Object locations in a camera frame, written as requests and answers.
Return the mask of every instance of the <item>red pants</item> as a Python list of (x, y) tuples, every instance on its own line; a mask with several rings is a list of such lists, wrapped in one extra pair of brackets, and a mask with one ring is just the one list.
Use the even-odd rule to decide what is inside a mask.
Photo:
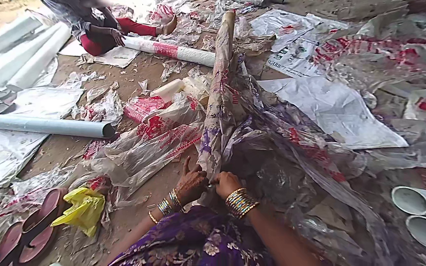
[[(127, 17), (117, 18), (116, 20), (119, 22), (125, 33), (133, 32), (139, 35), (156, 36), (155, 27), (136, 23)], [(107, 23), (107, 19), (105, 19), (104, 27), (116, 28), (115, 25), (109, 25), (109, 23)], [(103, 54), (117, 46), (114, 38), (110, 35), (92, 32), (80, 36), (80, 42), (81, 46), (85, 48), (85, 51), (87, 51), (92, 56)]]

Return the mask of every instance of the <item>bare foot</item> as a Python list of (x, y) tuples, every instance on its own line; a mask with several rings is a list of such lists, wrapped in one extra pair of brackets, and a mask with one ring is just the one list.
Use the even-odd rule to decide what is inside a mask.
[(169, 23), (162, 25), (160, 27), (157, 27), (156, 34), (169, 35), (175, 30), (176, 27), (177, 27), (177, 16), (174, 16), (174, 18)]

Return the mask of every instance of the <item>bangle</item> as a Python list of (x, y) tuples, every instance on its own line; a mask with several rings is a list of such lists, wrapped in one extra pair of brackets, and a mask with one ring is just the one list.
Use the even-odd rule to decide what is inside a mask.
[(159, 222), (154, 218), (154, 216), (152, 216), (151, 211), (149, 211), (149, 217), (151, 217), (151, 220), (155, 223), (158, 224)]
[(166, 198), (163, 198), (159, 204), (157, 205), (157, 207), (159, 207), (160, 212), (164, 215), (167, 216), (171, 213), (174, 212), (174, 210), (172, 209), (172, 206), (170, 206), (170, 203), (167, 201)]
[(235, 190), (226, 198), (226, 207), (238, 219), (244, 217), (252, 208), (259, 204), (245, 188)]
[(172, 189), (172, 191), (169, 192), (169, 197), (174, 203), (174, 205), (179, 209), (179, 212), (185, 213), (185, 209), (182, 207), (182, 204), (178, 200), (177, 194), (175, 193), (175, 189)]

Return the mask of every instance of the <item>sandal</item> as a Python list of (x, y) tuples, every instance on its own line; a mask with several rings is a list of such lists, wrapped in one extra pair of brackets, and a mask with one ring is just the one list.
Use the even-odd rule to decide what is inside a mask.
[(52, 189), (40, 209), (8, 228), (0, 243), (0, 266), (26, 265), (46, 250), (55, 240), (59, 227), (50, 224), (64, 211), (66, 193), (67, 189)]

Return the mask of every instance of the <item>ground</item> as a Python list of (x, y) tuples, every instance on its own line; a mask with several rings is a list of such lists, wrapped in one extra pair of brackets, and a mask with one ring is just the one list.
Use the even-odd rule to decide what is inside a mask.
[[(200, 2), (202, 5), (211, 3), (208, 1)], [(15, 19), (24, 9), (36, 8), (40, 6), (40, 4), (39, 0), (0, 2), (0, 26)], [(328, 2), (318, 0), (300, 0), (274, 4), (271, 7), (298, 13), (300, 15), (305, 15), (307, 12), (311, 12), (316, 15), (323, 16), (323, 14), (332, 14), (332, 12), (337, 10), (339, 7), (352, 6), (354, 4), (363, 5), (363, 3), (359, 0), (332, 0)], [(200, 38), (197, 46), (201, 47), (201, 42)], [(85, 73), (96, 71), (99, 75), (105, 74), (106, 79), (90, 81), (85, 84), (85, 88), (88, 90), (96, 86), (112, 84), (114, 81), (118, 81), (120, 86), (118, 91), (121, 100), (123, 101), (126, 101), (130, 97), (138, 95), (141, 92), (141, 88), (137, 82), (149, 79), (148, 88), (150, 89), (157, 88), (162, 84), (160, 76), (163, 71), (163, 60), (154, 58), (152, 55), (148, 55), (146, 53), (141, 53), (133, 62), (133, 64), (137, 64), (137, 73), (133, 72), (133, 64), (129, 65), (125, 69), (101, 64), (84, 64), (80, 68), (76, 65), (77, 59), (78, 58), (76, 57), (59, 56), (59, 68), (53, 80), (54, 83), (62, 82), (72, 71)], [(168, 82), (176, 78), (187, 76), (187, 70), (194, 66), (194, 64), (188, 64), (185, 70), (183, 70), (180, 74), (172, 74)], [(126, 71), (127, 74), (120, 74), (121, 71)], [(276, 71), (266, 69), (263, 72), (261, 79), (266, 80), (283, 77), (285, 76)], [(82, 97), (81, 99), (79, 106), (85, 103), (86, 97)], [(124, 117), (118, 127), (118, 130), (120, 132), (125, 132), (133, 129), (135, 126), (136, 124), (132, 120)], [(57, 164), (62, 164), (70, 156), (73, 156), (82, 150), (91, 140), (91, 138), (51, 135), (39, 148), (34, 158), (21, 171), (19, 177), (21, 179), (31, 178), (41, 172), (52, 169)], [(159, 202), (159, 200), (165, 197), (168, 191), (174, 187), (180, 178), (181, 166), (186, 157), (189, 155), (192, 156), (190, 164), (193, 166), (196, 162), (197, 152), (195, 148), (191, 147), (182, 154), (180, 162), (169, 163), (133, 194), (132, 198), (150, 195), (151, 197), (147, 202), (134, 207), (126, 207), (111, 213), (111, 232), (108, 233), (105, 230), (101, 230), (97, 243), (89, 245), (86, 248), (82, 248), (81, 251), (73, 254), (73, 246), (77, 246), (78, 249), (80, 249), (80, 244), (73, 242), (74, 239), (76, 239), (76, 236), (74, 235), (73, 230), (69, 226), (66, 226), (62, 232), (60, 232), (59, 238), (54, 244), (50, 254), (48, 254), (42, 261), (34, 263), (34, 265), (39, 264), (41, 266), (47, 266), (50, 265), (50, 263), (57, 261), (59, 261), (63, 266), (98, 265), (100, 261), (108, 255), (112, 245), (147, 215), (147, 206)], [(69, 164), (75, 164), (79, 160), (71, 161)]]

